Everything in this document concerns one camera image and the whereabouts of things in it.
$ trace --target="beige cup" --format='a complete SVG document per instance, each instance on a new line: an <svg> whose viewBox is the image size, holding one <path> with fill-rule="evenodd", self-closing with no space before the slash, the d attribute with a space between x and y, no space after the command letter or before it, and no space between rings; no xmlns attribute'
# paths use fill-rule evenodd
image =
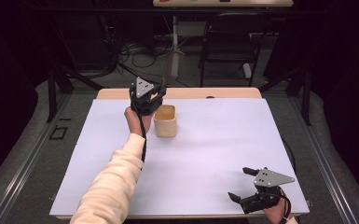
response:
<svg viewBox="0 0 359 224"><path fill-rule="evenodd" d="M154 116L158 137L176 136L176 108L174 105L161 105Z"/></svg>

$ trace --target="white table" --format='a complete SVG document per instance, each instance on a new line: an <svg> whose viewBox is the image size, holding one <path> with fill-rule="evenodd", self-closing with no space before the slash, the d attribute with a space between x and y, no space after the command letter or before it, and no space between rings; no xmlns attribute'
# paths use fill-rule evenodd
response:
<svg viewBox="0 0 359 224"><path fill-rule="evenodd" d="M211 95L221 98L205 99ZM69 218L75 212L113 149L126 141L123 111L129 104L128 90L123 89L103 90L93 102L52 216ZM177 107L178 133L158 138L152 125L129 218L261 216L261 212L245 215L228 197L228 192L242 197L255 194L255 177L244 174L242 167L268 167L297 179L267 102L256 88L172 88L164 104ZM298 182L282 187L295 215L309 213Z"/></svg>

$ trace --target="white sleeve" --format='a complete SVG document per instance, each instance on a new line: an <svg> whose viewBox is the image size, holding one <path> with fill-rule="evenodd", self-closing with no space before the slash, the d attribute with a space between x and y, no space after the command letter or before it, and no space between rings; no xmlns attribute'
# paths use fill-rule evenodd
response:
<svg viewBox="0 0 359 224"><path fill-rule="evenodd" d="M286 224L297 224L297 221L296 221L295 217L292 217L286 222Z"/></svg>
<svg viewBox="0 0 359 224"><path fill-rule="evenodd" d="M71 223L124 222L144 165L140 159L144 142L143 137L131 133L123 148L114 151L111 161L81 198Z"/></svg>

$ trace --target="wooden table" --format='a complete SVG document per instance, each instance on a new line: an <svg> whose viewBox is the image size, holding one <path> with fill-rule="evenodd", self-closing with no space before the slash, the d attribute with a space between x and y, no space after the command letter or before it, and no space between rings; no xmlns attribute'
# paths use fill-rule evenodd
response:
<svg viewBox="0 0 359 224"><path fill-rule="evenodd" d="M213 96L215 98L259 98L257 88L168 88L164 99L197 99ZM97 95L98 100L129 99L128 89L102 89Z"/></svg>

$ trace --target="white tabletop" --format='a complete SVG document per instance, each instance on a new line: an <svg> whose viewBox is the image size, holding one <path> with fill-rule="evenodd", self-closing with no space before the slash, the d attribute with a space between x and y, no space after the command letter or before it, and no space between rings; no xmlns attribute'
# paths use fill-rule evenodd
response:
<svg viewBox="0 0 359 224"><path fill-rule="evenodd" d="M160 2L153 0L155 7L291 7L292 0L168 0Z"/></svg>
<svg viewBox="0 0 359 224"><path fill-rule="evenodd" d="M123 110L129 104L94 100L52 216L70 217L112 150L124 144L128 127ZM158 138L152 125L129 218L243 217L241 207L228 197L228 192L255 194L255 177L242 167L268 167L294 177L294 183L282 185L292 212L309 213L264 99L167 99L164 104L176 105L178 132L174 138Z"/></svg>

